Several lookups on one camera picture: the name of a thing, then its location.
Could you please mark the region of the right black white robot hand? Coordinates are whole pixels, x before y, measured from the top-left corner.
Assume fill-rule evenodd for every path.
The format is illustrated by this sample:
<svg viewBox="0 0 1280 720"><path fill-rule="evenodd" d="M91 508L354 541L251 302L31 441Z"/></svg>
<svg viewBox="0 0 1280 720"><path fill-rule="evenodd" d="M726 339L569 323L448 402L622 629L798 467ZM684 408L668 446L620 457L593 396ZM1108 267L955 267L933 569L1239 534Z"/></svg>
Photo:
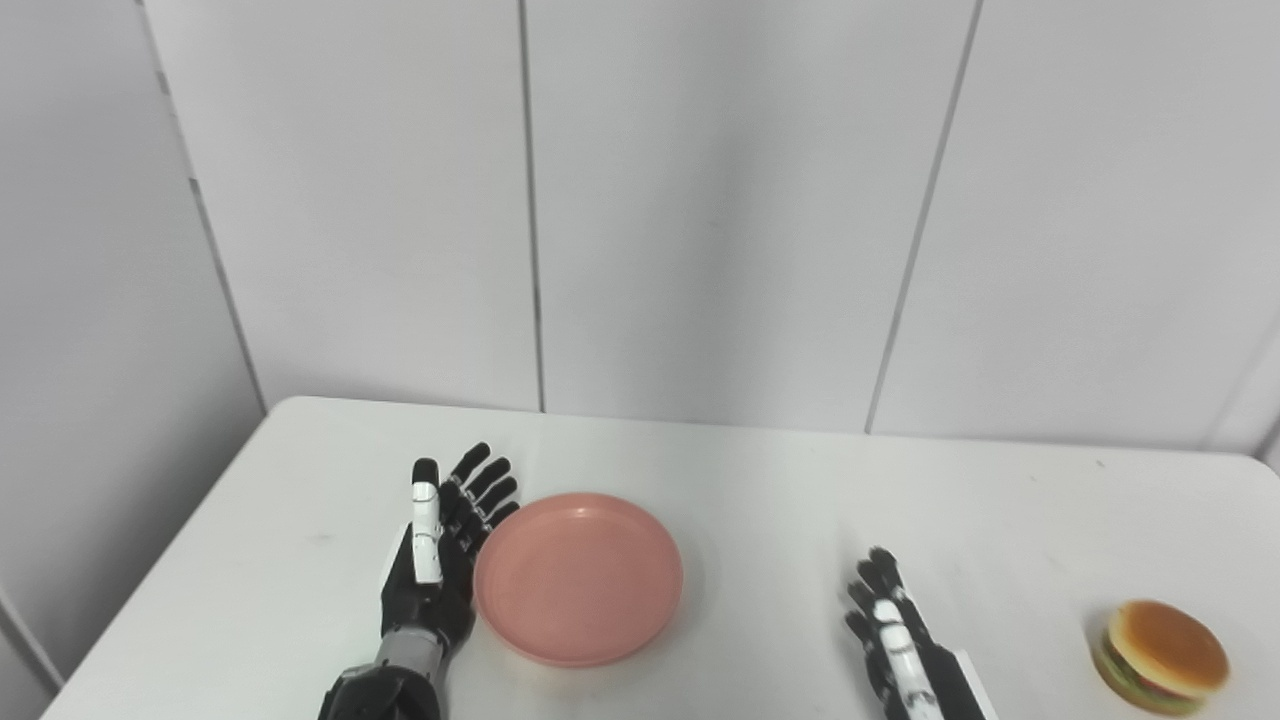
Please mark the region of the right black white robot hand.
<svg viewBox="0 0 1280 720"><path fill-rule="evenodd" d="M867 676L887 719L996 719L977 669L940 644L887 548L856 562L845 625L858 638Z"/></svg>

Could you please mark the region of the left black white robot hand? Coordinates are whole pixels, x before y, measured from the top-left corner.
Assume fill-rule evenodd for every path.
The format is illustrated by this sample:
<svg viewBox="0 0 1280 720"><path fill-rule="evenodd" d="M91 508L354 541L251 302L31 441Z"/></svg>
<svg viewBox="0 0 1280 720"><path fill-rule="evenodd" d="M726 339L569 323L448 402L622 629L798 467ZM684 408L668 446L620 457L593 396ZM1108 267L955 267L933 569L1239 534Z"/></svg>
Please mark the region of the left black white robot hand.
<svg viewBox="0 0 1280 720"><path fill-rule="evenodd" d="M518 482L511 461L480 442L448 473L419 459L410 488L411 519L381 589L381 630L425 630L451 655L474 629L477 556L518 510Z"/></svg>

